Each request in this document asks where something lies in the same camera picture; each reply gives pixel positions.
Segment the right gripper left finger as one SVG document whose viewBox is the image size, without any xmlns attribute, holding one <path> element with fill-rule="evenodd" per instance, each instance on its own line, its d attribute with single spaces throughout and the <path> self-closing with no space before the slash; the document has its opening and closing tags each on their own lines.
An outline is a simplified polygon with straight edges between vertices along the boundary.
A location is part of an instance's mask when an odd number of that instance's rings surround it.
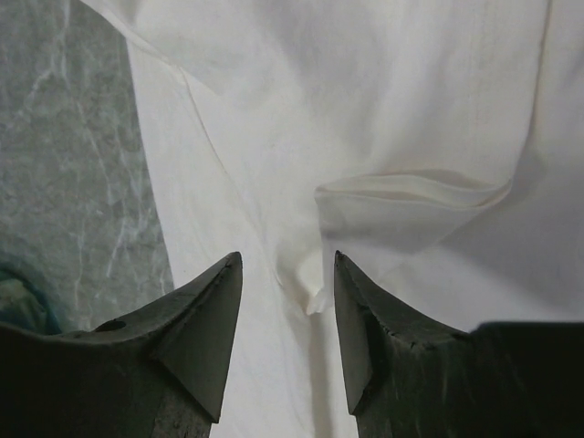
<svg viewBox="0 0 584 438">
<path fill-rule="evenodd" d="M 219 421 L 240 308 L 233 252 L 91 331 L 1 327 L 4 437 L 206 437 Z"/>
</svg>

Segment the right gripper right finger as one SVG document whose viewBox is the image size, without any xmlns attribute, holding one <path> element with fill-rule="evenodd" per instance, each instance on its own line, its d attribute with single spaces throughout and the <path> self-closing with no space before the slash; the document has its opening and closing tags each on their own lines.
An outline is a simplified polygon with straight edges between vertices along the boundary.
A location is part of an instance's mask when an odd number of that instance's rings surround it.
<svg viewBox="0 0 584 438">
<path fill-rule="evenodd" d="M 362 437 L 580 437 L 583 326 L 448 327 L 336 254 L 334 298 L 349 413 Z"/>
</svg>

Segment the white t-shirt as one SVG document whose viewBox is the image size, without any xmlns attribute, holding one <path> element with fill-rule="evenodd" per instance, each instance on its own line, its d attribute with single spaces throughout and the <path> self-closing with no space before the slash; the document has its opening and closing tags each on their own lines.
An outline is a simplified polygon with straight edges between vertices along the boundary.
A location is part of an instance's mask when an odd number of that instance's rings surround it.
<svg viewBox="0 0 584 438">
<path fill-rule="evenodd" d="M 461 330 L 583 316 L 580 1 L 94 1 L 172 277 L 244 258 L 214 437 L 353 437 L 342 252 Z"/>
</svg>

